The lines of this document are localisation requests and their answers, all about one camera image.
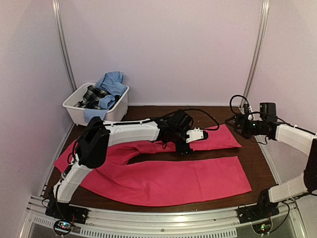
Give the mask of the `pink trousers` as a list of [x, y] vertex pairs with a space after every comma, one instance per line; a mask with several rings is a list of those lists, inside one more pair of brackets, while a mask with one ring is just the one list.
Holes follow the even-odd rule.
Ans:
[[217, 200], [252, 190], [236, 156], [130, 164], [137, 155], [174, 152], [176, 148], [159, 142], [154, 123], [112, 125], [106, 131], [109, 136], [97, 150], [104, 163], [96, 169], [73, 163], [53, 188], [58, 202], [68, 203], [79, 186], [115, 201], [155, 207]]

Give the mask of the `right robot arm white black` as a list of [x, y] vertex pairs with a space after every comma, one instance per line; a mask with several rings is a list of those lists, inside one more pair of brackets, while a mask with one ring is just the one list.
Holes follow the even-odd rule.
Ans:
[[292, 147], [306, 155], [308, 160], [304, 171], [287, 182], [260, 192], [254, 215], [264, 219], [279, 202], [305, 195], [317, 190], [317, 135], [291, 125], [275, 115], [257, 112], [260, 120], [250, 120], [248, 114], [235, 114], [225, 120], [236, 133], [245, 139], [263, 135], [269, 140]]

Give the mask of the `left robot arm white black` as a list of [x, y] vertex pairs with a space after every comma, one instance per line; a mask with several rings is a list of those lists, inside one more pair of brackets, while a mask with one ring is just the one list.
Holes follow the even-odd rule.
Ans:
[[71, 216], [71, 209], [66, 204], [84, 178], [105, 163], [109, 147], [135, 141], [188, 144], [195, 140], [193, 134], [196, 133], [196, 129], [191, 128], [191, 122], [191, 119], [176, 121], [172, 118], [128, 122], [92, 118], [84, 133], [75, 141], [69, 155], [71, 160], [49, 193], [48, 206], [52, 207], [52, 212], [60, 220], [67, 220]]

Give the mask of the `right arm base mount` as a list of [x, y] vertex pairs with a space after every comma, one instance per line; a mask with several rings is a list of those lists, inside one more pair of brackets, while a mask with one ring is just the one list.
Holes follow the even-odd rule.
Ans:
[[240, 204], [237, 215], [240, 224], [251, 223], [252, 230], [260, 236], [269, 235], [273, 230], [272, 216], [278, 215], [278, 203], [271, 203], [267, 198], [260, 198], [255, 205]]

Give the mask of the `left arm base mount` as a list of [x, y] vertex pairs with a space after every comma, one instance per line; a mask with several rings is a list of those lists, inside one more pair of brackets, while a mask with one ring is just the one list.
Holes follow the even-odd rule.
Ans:
[[64, 237], [71, 232], [79, 230], [76, 224], [84, 225], [88, 217], [88, 209], [72, 206], [68, 203], [56, 202], [50, 198], [45, 214], [56, 218], [53, 224], [53, 231], [61, 237]]

